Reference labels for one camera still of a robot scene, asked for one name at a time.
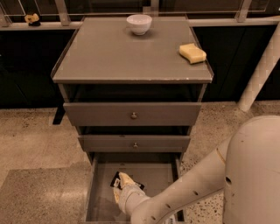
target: speckled floor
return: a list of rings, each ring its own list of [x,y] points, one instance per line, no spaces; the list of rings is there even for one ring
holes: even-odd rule
[[[81,221],[90,163],[67,117],[53,126],[54,114],[54,108],[0,110],[0,223]],[[280,116],[280,101],[257,101],[247,113],[234,102],[203,103],[181,172],[260,115]],[[222,193],[186,213],[186,223],[221,223]]]

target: sponge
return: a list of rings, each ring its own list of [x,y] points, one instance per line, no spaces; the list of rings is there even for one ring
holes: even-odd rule
[[[194,43],[188,45],[181,45],[179,53],[187,58],[191,64],[206,60],[207,54],[199,49]]]

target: white bowl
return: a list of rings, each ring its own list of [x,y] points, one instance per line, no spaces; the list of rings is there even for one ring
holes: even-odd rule
[[[144,35],[151,27],[151,20],[150,16],[142,14],[132,15],[126,19],[129,28],[136,35]]]

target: cabinet top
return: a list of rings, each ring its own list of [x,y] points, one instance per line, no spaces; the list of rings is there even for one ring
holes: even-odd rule
[[[185,17],[154,17],[143,35],[126,17],[87,17],[53,76],[57,83],[209,83],[208,62],[191,65],[179,46],[195,43]]]

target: drawer handle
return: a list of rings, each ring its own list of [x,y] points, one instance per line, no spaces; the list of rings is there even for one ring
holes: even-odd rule
[[[134,148],[134,149],[137,149],[137,148],[138,148],[138,144],[137,144],[137,143],[134,143],[134,144],[133,144],[133,148]]]
[[[135,113],[135,112],[132,112],[132,114],[131,114],[131,119],[132,120],[135,120],[135,119],[137,119],[137,113]]]

